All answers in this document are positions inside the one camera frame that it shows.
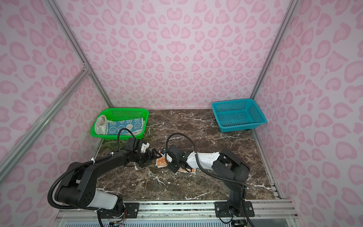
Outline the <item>orange patterned towel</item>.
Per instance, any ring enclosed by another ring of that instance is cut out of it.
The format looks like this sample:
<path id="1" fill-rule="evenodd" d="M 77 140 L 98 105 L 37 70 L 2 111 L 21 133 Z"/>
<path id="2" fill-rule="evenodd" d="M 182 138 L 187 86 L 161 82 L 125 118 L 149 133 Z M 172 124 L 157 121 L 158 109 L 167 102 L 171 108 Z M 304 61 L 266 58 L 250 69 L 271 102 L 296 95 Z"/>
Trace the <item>orange patterned towel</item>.
<path id="1" fill-rule="evenodd" d="M 165 161 L 165 151 L 166 150 L 161 151 L 162 157 L 156 160 L 156 166 L 158 168 L 167 167 L 167 163 Z M 178 172 L 187 173 L 185 170 L 182 170 L 181 168 L 179 169 Z"/>

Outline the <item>blue patterned towel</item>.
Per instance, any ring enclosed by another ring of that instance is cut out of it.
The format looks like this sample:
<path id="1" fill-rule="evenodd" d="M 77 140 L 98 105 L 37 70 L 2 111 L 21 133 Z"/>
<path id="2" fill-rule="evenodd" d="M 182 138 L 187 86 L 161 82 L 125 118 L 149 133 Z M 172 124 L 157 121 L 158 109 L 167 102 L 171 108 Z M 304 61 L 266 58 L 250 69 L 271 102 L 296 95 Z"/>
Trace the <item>blue patterned towel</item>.
<path id="1" fill-rule="evenodd" d="M 118 135 L 123 128 L 128 129 L 133 135 L 139 135 L 143 131 L 143 118 L 129 119 L 122 121 L 108 121 L 106 135 Z"/>

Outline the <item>pastel striped animal towel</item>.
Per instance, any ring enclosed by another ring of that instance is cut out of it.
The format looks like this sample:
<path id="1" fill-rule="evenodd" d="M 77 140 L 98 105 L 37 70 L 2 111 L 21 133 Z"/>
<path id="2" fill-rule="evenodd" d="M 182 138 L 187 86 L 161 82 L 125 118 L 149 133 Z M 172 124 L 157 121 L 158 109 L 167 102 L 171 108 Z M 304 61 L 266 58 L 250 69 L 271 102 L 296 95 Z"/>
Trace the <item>pastel striped animal towel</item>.
<path id="1" fill-rule="evenodd" d="M 101 115 L 97 118 L 94 126 L 94 131 L 97 135 L 107 134 L 107 124 L 108 120 L 105 115 Z"/>

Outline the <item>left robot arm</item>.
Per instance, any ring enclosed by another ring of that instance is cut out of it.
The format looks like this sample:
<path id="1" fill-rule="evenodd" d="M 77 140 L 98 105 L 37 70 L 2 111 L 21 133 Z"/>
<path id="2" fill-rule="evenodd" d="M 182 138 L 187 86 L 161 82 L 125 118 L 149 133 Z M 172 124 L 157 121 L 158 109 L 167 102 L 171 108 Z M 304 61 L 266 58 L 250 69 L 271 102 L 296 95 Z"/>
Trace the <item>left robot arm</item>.
<path id="1" fill-rule="evenodd" d="M 162 157 L 155 149 L 145 152 L 118 150 L 96 160 L 74 162 L 49 189 L 48 203 L 57 209 L 115 210 L 123 211 L 122 199 L 114 194 L 98 191 L 97 180 L 120 166 L 135 162 L 144 167 Z"/>

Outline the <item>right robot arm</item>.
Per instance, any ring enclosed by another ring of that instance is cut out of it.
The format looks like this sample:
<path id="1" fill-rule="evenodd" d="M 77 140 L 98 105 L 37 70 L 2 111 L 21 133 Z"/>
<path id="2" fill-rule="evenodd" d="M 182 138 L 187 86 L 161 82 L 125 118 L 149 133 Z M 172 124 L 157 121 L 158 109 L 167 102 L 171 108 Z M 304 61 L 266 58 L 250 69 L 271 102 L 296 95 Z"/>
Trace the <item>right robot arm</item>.
<path id="1" fill-rule="evenodd" d="M 227 213 L 236 217 L 246 216 L 247 178 L 250 167 L 232 151 L 224 148 L 215 153 L 184 152 L 177 146 L 162 151 L 168 168 L 176 173 L 179 169 L 188 173 L 200 169 L 204 174 L 222 181 L 229 189 Z"/>

